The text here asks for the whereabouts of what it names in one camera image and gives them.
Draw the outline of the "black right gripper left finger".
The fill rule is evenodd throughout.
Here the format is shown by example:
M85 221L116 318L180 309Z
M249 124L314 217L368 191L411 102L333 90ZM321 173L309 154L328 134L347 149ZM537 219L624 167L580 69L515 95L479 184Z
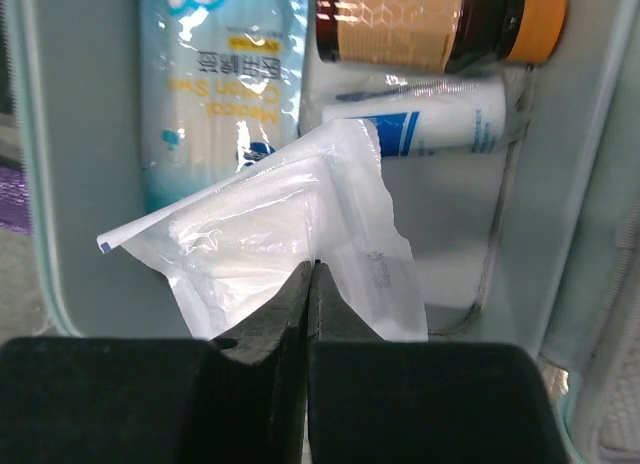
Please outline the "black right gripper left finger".
M297 463L308 291L211 340L22 337L1 349L5 463Z

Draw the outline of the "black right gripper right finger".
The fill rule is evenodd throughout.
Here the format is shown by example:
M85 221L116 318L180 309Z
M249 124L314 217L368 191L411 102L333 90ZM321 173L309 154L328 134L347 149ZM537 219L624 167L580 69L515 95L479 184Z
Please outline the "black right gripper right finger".
M317 263L309 289L308 439L316 463L565 463L538 368L498 343L379 337Z

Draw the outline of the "white gauze packet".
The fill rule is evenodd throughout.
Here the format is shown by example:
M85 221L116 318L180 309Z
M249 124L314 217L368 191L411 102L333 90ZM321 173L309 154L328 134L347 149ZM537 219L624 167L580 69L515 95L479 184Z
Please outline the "white gauze packet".
M396 229L368 120L327 122L97 243L161 273L196 338L230 330L273 298L299 264L317 261L380 337L428 337L416 264Z

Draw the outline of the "mint green medicine case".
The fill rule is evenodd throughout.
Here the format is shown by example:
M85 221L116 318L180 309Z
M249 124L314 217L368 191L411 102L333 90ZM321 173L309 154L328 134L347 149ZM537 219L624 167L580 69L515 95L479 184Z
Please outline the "mint green medicine case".
M337 120L320 116L337 94L484 74L522 87L524 126L490 154L380 155L428 326L424 341L392 342L509 344L535 363L556 308L588 310L603 283L609 250L588 250L579 215L639 0L569 0L545 62L457 73L324 62L315 4L295 141ZM190 334L161 273L97 243L159 210L145 206L139 8L2 0L43 291L57 337L211 340Z

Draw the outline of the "white blue bandage roll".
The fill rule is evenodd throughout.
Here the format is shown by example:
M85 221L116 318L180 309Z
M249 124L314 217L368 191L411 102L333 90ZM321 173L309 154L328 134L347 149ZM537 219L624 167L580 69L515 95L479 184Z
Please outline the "white blue bandage roll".
M429 78L337 94L321 108L324 122L369 120L383 157L446 151L490 154L518 136L522 87L500 74Z

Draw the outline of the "blue cotton swab pack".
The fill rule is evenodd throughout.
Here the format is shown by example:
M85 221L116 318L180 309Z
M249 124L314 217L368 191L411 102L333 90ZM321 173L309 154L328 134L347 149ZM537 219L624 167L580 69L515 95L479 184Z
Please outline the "blue cotton swab pack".
M309 0L139 0L145 206L294 142Z

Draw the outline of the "brown orange-cap bottle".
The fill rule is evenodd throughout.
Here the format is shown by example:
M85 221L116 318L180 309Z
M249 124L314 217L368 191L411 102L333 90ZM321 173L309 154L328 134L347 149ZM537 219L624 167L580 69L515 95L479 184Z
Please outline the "brown orange-cap bottle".
M536 65L554 52L569 0L316 0L319 57L457 73L486 59Z

